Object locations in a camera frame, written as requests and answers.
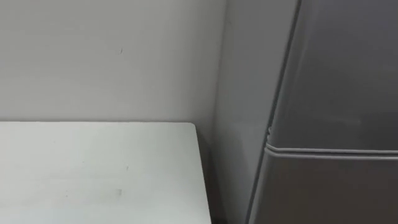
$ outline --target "gray refrigerator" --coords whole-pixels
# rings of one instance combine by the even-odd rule
[[[249,223],[398,223],[398,1],[303,0]]]

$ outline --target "table top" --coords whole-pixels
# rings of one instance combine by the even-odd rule
[[[210,224],[195,127],[0,122],[0,223]]]

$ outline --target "freezer door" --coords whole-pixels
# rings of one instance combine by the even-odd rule
[[[301,1],[269,144],[396,151],[398,1]]]
[[[398,157],[265,157],[255,224],[398,223]]]

